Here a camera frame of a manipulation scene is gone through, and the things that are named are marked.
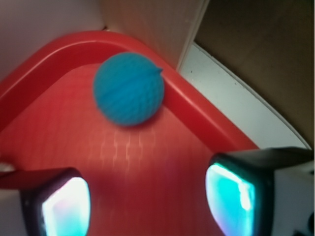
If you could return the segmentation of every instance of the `glowing light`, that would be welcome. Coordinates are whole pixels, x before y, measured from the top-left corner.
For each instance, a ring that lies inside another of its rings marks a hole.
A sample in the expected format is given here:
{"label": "glowing light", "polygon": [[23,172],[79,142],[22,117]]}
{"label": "glowing light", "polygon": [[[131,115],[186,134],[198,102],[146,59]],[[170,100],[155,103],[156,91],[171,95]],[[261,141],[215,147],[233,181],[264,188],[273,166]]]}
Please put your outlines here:
{"label": "glowing light", "polygon": [[88,184],[70,179],[42,204],[42,213],[47,236],[85,236],[91,214]]}
{"label": "glowing light", "polygon": [[210,211],[227,236],[253,235],[255,188],[220,164],[209,167],[206,193]]}

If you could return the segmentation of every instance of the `tray rim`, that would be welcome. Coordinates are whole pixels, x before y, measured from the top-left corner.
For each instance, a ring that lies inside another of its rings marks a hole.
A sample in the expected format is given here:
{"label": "tray rim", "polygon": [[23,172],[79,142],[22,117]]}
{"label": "tray rim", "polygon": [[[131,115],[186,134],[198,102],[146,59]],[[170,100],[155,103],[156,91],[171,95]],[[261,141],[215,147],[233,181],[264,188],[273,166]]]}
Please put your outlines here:
{"label": "tray rim", "polygon": [[0,83],[0,132],[65,73],[102,63],[109,53],[119,52],[140,53],[163,69],[164,106],[213,152],[258,148],[155,52],[134,38],[109,31],[84,31],[53,40],[5,77]]}

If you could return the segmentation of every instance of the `white surface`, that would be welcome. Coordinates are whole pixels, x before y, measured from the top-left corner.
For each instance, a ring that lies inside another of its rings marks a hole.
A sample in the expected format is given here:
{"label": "white surface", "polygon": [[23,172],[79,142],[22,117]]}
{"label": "white surface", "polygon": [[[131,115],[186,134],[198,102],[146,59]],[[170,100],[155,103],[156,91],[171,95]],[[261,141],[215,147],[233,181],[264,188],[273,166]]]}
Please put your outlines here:
{"label": "white surface", "polygon": [[18,190],[0,189],[0,235],[27,236]]}
{"label": "white surface", "polygon": [[314,161],[275,171],[273,236],[311,236],[308,220],[314,212]]}
{"label": "white surface", "polygon": [[266,101],[195,43],[180,73],[259,148],[310,148]]}
{"label": "white surface", "polygon": [[103,27],[98,0],[0,0],[0,81],[48,42]]}

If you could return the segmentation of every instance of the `blue ball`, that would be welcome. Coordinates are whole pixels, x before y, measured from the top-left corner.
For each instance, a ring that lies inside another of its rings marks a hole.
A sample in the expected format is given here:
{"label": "blue ball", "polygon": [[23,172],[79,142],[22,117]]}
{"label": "blue ball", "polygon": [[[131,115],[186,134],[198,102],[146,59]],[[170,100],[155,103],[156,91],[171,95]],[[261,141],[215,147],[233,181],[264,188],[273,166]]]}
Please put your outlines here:
{"label": "blue ball", "polygon": [[136,53],[120,53],[105,61],[94,80],[98,108],[113,123],[130,126],[154,115],[162,104],[162,69]]}

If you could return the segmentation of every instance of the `white wall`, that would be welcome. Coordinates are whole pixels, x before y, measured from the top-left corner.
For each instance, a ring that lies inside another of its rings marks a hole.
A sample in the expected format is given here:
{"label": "white wall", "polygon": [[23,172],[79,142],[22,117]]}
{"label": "white wall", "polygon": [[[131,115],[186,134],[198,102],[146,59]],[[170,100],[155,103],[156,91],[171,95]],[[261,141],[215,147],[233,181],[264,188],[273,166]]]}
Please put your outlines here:
{"label": "white wall", "polygon": [[53,39],[103,27],[98,0],[0,0],[0,80]]}

